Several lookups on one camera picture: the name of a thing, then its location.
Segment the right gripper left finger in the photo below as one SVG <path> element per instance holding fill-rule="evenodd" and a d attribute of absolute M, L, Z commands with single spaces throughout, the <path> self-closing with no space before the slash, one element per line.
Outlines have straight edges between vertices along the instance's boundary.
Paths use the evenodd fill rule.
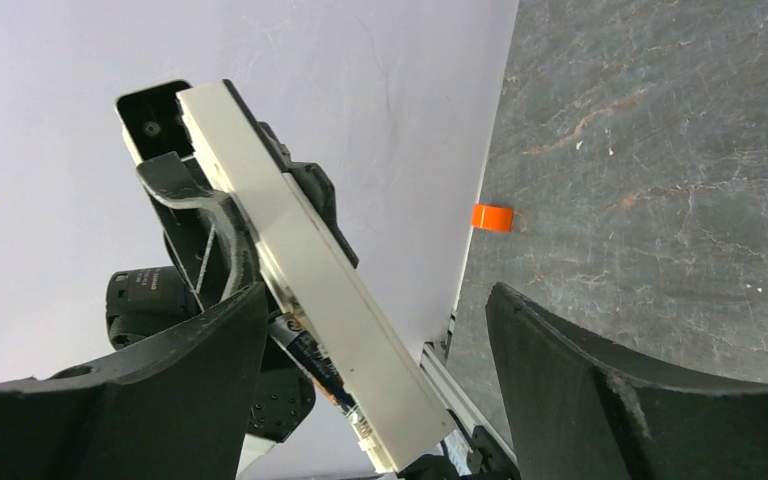
<path fill-rule="evenodd" d="M 110 355 L 0 383 L 0 479 L 233 479 L 267 337 L 265 287 Z"/>

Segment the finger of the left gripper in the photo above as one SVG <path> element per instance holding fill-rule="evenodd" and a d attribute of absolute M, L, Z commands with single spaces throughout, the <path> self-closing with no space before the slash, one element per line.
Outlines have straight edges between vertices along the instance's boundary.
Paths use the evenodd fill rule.
<path fill-rule="evenodd" d="M 255 242 L 230 194 L 198 162 L 166 153 L 136 166 L 164 232 L 164 244 L 196 303 L 207 310 L 261 280 Z"/>
<path fill-rule="evenodd" d="M 317 163 L 294 161 L 289 149 L 277 138 L 271 126 L 267 122 L 262 121 L 259 121 L 258 125 L 260 130 L 267 136 L 270 144 L 278 152 L 280 158 L 278 161 L 279 167 L 284 172 L 291 174 L 314 210 L 328 227 L 349 263 L 356 269 L 359 264 L 359 258 L 338 225 L 336 193 L 328 175 Z"/>

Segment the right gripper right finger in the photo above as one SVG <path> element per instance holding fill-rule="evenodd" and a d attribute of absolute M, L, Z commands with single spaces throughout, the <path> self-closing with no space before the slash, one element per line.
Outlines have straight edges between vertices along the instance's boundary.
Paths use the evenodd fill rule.
<path fill-rule="evenodd" d="M 639 353 L 504 283 L 488 338 L 525 479 L 768 479 L 768 384 Z"/>

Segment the black orange battery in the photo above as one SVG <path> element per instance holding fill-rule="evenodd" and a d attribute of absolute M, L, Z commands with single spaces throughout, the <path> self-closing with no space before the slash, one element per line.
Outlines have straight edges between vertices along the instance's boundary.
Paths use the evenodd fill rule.
<path fill-rule="evenodd" d="M 269 333 L 298 368 L 341 410 L 359 440 L 369 440 L 372 429 L 366 416 L 326 350 L 301 321 L 292 314 L 274 314 L 269 321 Z"/>

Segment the long white plastic bar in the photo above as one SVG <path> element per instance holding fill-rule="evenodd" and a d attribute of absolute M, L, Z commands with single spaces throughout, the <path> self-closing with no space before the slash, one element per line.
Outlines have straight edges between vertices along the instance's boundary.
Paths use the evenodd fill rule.
<path fill-rule="evenodd" d="M 454 427 L 415 358 L 234 86 L 191 87 L 177 101 L 207 179 L 253 231 L 278 304 L 300 317 L 353 396 L 360 447 L 380 473 L 405 469 Z"/>

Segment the orange tape roll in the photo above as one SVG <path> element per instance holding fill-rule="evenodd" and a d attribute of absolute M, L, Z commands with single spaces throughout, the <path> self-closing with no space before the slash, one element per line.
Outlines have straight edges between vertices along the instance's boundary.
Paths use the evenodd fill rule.
<path fill-rule="evenodd" d="M 512 230 L 514 214 L 510 207 L 476 203 L 472 209 L 470 225 L 481 230 L 507 233 Z"/>

